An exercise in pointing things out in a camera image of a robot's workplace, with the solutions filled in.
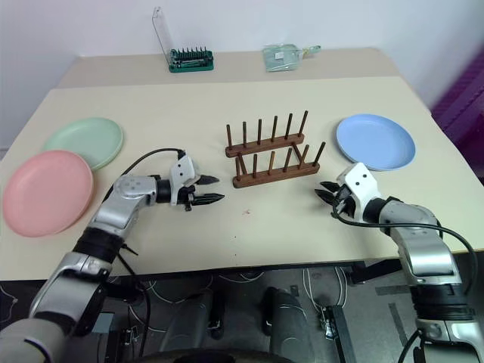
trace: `white wall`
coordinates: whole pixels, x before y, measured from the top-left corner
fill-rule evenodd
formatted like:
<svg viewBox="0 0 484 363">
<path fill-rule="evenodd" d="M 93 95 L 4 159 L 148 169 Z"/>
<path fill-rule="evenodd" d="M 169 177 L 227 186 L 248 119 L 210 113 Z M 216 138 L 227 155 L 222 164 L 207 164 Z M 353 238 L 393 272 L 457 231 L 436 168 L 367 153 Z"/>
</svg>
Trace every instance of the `white wall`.
<svg viewBox="0 0 484 363">
<path fill-rule="evenodd" d="M 162 6 L 176 45 L 294 42 L 383 49 L 432 106 L 484 44 L 482 0 L 0 0 L 0 147 L 76 55 L 153 54 Z"/>
</svg>

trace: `cable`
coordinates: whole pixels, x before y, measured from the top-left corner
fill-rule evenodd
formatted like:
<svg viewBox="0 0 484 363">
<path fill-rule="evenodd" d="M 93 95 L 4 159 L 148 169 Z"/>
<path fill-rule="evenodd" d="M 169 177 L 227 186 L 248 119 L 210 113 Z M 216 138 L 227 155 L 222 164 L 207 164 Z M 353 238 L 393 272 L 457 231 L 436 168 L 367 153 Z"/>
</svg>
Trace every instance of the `cable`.
<svg viewBox="0 0 484 363">
<path fill-rule="evenodd" d="M 148 328 L 149 328 L 149 325 L 150 325 L 150 317 L 151 317 L 150 295 L 146 291 L 146 288 L 141 283 L 139 277 L 133 271 L 131 266 L 126 262 L 126 260 L 124 260 L 124 258 L 119 253 L 118 253 L 118 259 L 121 261 L 121 263 L 123 264 L 125 269 L 128 270 L 129 274 L 133 277 L 133 279 L 135 280 L 135 283 L 141 288 L 141 292 L 143 293 L 143 296 L 144 296 L 144 302 L 146 303 L 146 318 L 145 318 L 146 323 L 144 324 L 143 338 L 141 339 L 141 345 L 140 345 L 139 354 L 138 354 L 138 357 L 141 358 L 143 356 L 143 353 L 144 353 L 144 345 L 146 344 L 146 339 L 147 339 L 147 336 L 148 336 Z"/>
<path fill-rule="evenodd" d="M 340 294 L 338 295 L 338 301 L 336 303 L 336 305 L 339 305 L 341 302 L 341 298 L 343 297 L 343 283 L 341 282 L 341 277 L 340 277 L 340 274 L 338 273 L 337 267 L 334 268 L 334 273 L 338 277 L 338 282 L 340 283 Z"/>
<path fill-rule="evenodd" d="M 201 288 L 200 290 L 206 290 L 208 289 L 210 286 L 212 286 L 212 282 L 213 282 L 213 276 L 210 275 L 210 280 L 209 280 L 209 283 Z M 176 300 L 176 301 L 172 301 L 170 299 L 167 299 L 166 297 L 163 297 L 161 296 L 157 289 L 154 288 L 154 286 L 157 284 L 157 281 L 151 283 L 151 281 L 148 281 L 148 283 L 150 284 L 149 288 L 147 289 L 148 291 L 151 290 L 154 294 L 154 296 L 156 296 L 158 299 L 164 301 L 165 303 L 168 303 L 168 304 L 180 304 L 180 303 L 183 303 L 187 298 L 184 298 L 184 299 L 180 299 L 180 300 Z"/>
<path fill-rule="evenodd" d="M 314 298 L 312 297 L 311 281 L 309 282 L 309 291 L 308 291 L 308 287 L 306 286 L 306 270 L 309 276 L 309 269 L 308 268 L 302 269 L 302 285 L 304 286 L 304 291 L 306 292 L 306 295 L 308 296 L 309 300 L 311 300 L 311 303 L 314 306 L 316 312 L 321 313 L 322 307 L 319 304 L 317 304 Z"/>
<path fill-rule="evenodd" d="M 472 288 L 474 281 L 477 279 L 477 272 L 478 272 L 478 260 L 477 260 L 477 255 L 476 251 L 472 248 L 472 246 L 467 242 L 467 240 L 462 237 L 459 233 L 452 231 L 451 229 L 448 229 L 446 227 L 438 226 L 438 225 L 426 225 L 424 223 L 360 223 L 360 222 L 354 222 L 350 221 L 348 219 L 344 219 L 342 216 L 337 211 L 337 206 L 336 203 L 333 204 L 333 213 L 331 215 L 338 219 L 340 222 L 344 223 L 345 225 L 354 225 L 355 227 L 366 227 L 366 228 L 398 228 L 398 227 L 403 227 L 403 228 L 427 228 L 427 229 L 433 229 L 435 231 L 442 231 L 444 233 L 450 234 L 451 236 L 454 236 L 457 238 L 467 249 L 467 251 L 470 254 L 471 257 L 471 267 L 472 267 L 472 273 L 471 276 L 469 277 L 469 283 L 464 290 L 464 294 L 467 295 Z"/>
<path fill-rule="evenodd" d="M 322 310 L 322 307 L 321 307 L 321 305 L 319 305 L 319 304 L 318 304 L 318 303 L 315 301 L 315 299 L 314 299 L 314 297 L 313 297 L 313 295 L 312 295 L 311 274 L 309 273 L 309 268 L 307 268 L 307 269 L 306 269 L 306 272 L 308 273 L 309 295 L 311 295 L 311 301 L 312 301 L 312 303 L 313 303 L 314 307 L 316 308 L 316 311 L 317 311 L 317 312 L 320 312 L 320 311 Z"/>
<path fill-rule="evenodd" d="M 345 299 L 343 300 L 343 305 L 342 305 L 342 307 L 344 308 L 346 305 L 346 299 L 348 297 L 348 280 L 346 280 L 346 275 L 342 267 L 340 267 L 340 271 L 343 274 L 343 277 L 345 279 Z"/>
<path fill-rule="evenodd" d="M 133 339 L 133 324 L 131 324 L 131 316 L 129 315 L 128 305 L 128 331 L 129 331 L 129 345 L 131 346 L 131 360 L 135 360 L 135 341 Z"/>
<path fill-rule="evenodd" d="M 180 304 L 180 303 L 183 303 L 186 300 L 186 299 L 181 299 L 181 300 L 177 300 L 177 301 L 168 300 L 167 298 L 158 294 L 157 290 L 154 288 L 154 285 L 156 285 L 156 284 L 157 284 L 156 281 L 153 284 L 151 284 L 149 290 L 151 290 L 151 292 L 154 294 L 154 296 L 156 296 L 158 299 L 164 301 L 165 303 Z"/>
<path fill-rule="evenodd" d="M 142 157 L 138 158 L 133 164 L 131 164 L 128 169 L 126 169 L 122 174 L 122 175 L 126 175 L 128 174 L 129 172 L 131 172 L 135 166 L 137 166 L 141 161 L 143 161 L 144 159 L 146 159 L 147 157 L 150 157 L 151 155 L 153 154 L 157 154 L 157 153 L 161 153 L 163 151 L 175 151 L 176 153 L 178 153 L 178 158 L 182 158 L 184 155 L 185 155 L 185 152 L 182 150 L 182 149 L 176 149 L 174 147 L 164 147 L 164 148 L 161 148 L 161 149 L 156 149 L 156 150 L 152 150 L 150 151 L 149 153 L 146 153 L 145 155 L 143 155 Z M 103 202 L 110 196 L 111 192 L 113 191 L 113 186 L 111 185 L 109 190 L 107 191 L 106 195 L 104 196 L 104 199 L 103 199 Z"/>
<path fill-rule="evenodd" d="M 231 278 L 227 278 L 225 276 L 222 276 L 222 275 L 219 275 L 219 277 L 222 279 L 222 280 L 226 280 L 226 281 L 229 281 L 229 282 L 234 282 L 236 284 L 247 284 L 249 282 L 253 282 L 255 280 L 259 280 L 261 278 L 261 276 L 264 274 L 264 272 L 261 272 L 260 274 L 258 274 L 257 276 L 255 276 L 254 278 L 245 278 L 244 281 L 239 281 L 239 280 L 232 280 Z"/>
<path fill-rule="evenodd" d="M 141 324 L 143 324 L 143 326 L 145 326 L 146 324 L 144 323 L 144 321 L 141 320 L 141 318 L 138 316 L 138 314 L 136 314 L 135 310 L 133 309 L 133 307 L 131 305 L 128 305 L 128 309 L 129 309 L 129 312 L 132 313 L 133 317 Z M 155 333 L 166 333 L 166 330 L 165 329 L 158 329 L 156 327 L 150 327 L 148 326 L 148 330 L 149 331 L 153 331 Z"/>
<path fill-rule="evenodd" d="M 407 343 L 405 344 L 405 346 L 403 347 L 403 350 L 402 350 L 402 353 L 400 353 L 400 358 L 399 358 L 399 361 L 398 363 L 403 363 L 403 361 L 405 360 L 405 357 L 407 356 L 407 353 L 408 353 L 408 350 L 410 349 L 411 345 L 414 343 L 414 341 L 417 339 L 417 337 L 419 336 L 419 332 L 418 330 L 416 330 L 411 336 L 410 338 L 408 338 L 407 340 Z"/>
<path fill-rule="evenodd" d="M 12 318 L 12 310 L 14 309 L 14 305 L 16 303 L 18 303 L 18 298 L 9 294 L 7 291 L 3 290 L 3 287 L 1 285 L 0 285 L 0 291 L 3 292 L 4 295 L 7 295 L 8 297 L 12 298 L 12 304 L 10 305 L 10 308 L 8 310 L 7 318 L 0 321 L 0 324 L 2 324 L 2 323 L 6 323 L 7 321 L 9 321 Z"/>
</svg>

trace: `pink plate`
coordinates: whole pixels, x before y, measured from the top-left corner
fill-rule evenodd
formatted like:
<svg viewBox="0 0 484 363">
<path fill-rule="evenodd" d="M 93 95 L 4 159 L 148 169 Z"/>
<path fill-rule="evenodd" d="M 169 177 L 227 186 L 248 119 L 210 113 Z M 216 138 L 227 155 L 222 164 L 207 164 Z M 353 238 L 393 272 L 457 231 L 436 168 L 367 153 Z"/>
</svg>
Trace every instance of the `pink plate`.
<svg viewBox="0 0 484 363">
<path fill-rule="evenodd" d="M 85 211 L 93 189 L 89 165 L 75 153 L 46 151 L 28 159 L 3 193 L 7 225 L 25 237 L 56 234 Z"/>
</svg>

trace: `clear plastic bag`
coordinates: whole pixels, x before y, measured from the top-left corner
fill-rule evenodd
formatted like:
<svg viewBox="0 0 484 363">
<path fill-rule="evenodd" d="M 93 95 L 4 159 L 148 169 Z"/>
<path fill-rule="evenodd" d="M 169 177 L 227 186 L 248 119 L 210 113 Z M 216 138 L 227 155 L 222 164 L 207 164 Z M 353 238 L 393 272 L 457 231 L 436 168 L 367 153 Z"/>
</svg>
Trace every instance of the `clear plastic bag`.
<svg viewBox="0 0 484 363">
<path fill-rule="evenodd" d="M 320 45 L 304 49 L 298 49 L 294 44 L 267 45 L 262 50 L 265 70 L 268 72 L 295 70 L 306 55 L 318 53 L 320 50 Z"/>
</svg>

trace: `blue plate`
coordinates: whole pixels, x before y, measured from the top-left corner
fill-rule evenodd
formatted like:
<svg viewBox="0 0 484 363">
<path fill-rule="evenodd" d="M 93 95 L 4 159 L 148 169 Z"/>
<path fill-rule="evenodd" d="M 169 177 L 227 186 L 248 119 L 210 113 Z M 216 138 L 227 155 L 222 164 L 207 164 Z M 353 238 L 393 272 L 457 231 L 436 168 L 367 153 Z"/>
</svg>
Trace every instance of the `blue plate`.
<svg viewBox="0 0 484 363">
<path fill-rule="evenodd" d="M 378 115 L 361 113 L 344 119 L 336 139 L 343 154 L 370 170 L 400 169 L 415 157 L 415 143 L 407 130 Z"/>
</svg>

